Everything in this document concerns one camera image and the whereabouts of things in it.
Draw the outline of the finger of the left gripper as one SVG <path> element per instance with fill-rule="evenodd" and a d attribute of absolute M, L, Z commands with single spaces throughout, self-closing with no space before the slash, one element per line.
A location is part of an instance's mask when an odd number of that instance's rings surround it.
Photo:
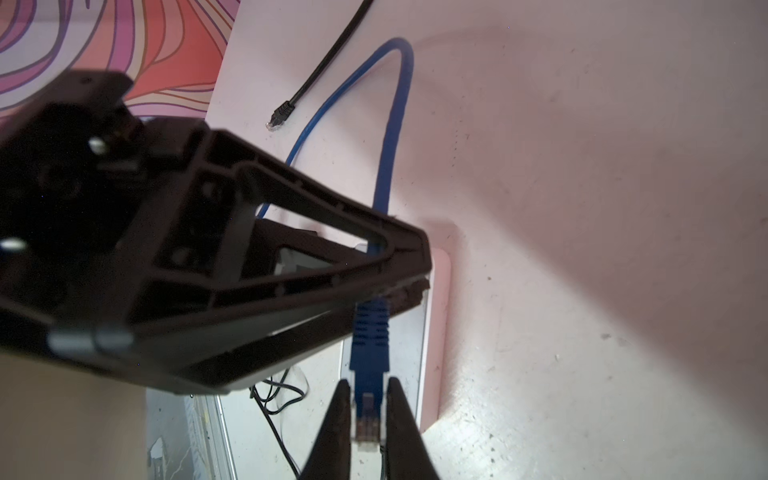
<path fill-rule="evenodd" d="M 426 234 L 354 202 L 226 131 L 182 174 L 128 320 L 137 327 L 290 327 L 360 303 L 418 306 Z"/>
<path fill-rule="evenodd" d="M 128 364 L 175 394 L 227 394 L 349 336 L 358 304 L 415 308 L 425 278 L 142 278 L 125 287 Z"/>

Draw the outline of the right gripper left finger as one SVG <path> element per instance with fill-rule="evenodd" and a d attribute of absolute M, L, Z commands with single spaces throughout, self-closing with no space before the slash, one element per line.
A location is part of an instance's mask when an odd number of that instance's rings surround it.
<path fill-rule="evenodd" d="M 351 389 L 340 380 L 304 465 L 300 480 L 349 480 L 351 469 Z"/>

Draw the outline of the black power adapter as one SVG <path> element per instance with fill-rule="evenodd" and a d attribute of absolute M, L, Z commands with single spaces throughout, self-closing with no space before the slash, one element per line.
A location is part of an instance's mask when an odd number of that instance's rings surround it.
<path fill-rule="evenodd" d="M 307 398 L 309 384 L 299 386 L 290 383 L 288 380 L 290 371 L 291 368 L 287 368 L 278 378 L 270 376 L 259 384 L 252 385 L 249 388 L 249 398 L 256 403 L 291 473 L 298 479 L 301 475 L 301 469 L 290 453 L 277 421 L 285 410 Z"/>

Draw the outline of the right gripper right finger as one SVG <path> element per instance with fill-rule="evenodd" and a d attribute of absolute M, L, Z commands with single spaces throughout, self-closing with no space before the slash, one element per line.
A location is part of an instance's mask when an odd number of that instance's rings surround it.
<path fill-rule="evenodd" d="M 439 478 L 401 382 L 395 377 L 388 379 L 387 386 L 383 463 L 385 478 L 389 480 Z"/>

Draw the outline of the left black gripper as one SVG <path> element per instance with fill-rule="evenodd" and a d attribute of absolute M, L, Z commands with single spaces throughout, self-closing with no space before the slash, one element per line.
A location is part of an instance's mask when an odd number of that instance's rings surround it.
<path fill-rule="evenodd" d="M 80 272 L 113 252 L 163 177 L 185 170 L 202 119 L 135 116 L 125 73 L 68 70 L 1 128 L 1 346 L 48 358 Z"/>

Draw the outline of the white small network switch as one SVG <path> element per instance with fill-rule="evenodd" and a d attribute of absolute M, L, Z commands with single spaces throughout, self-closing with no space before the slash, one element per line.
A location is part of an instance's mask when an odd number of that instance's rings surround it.
<path fill-rule="evenodd" d="M 421 303 L 389 322 L 388 374 L 399 379 L 420 432 L 439 418 L 451 282 L 448 253 L 433 248 L 431 259 L 430 288 Z"/>

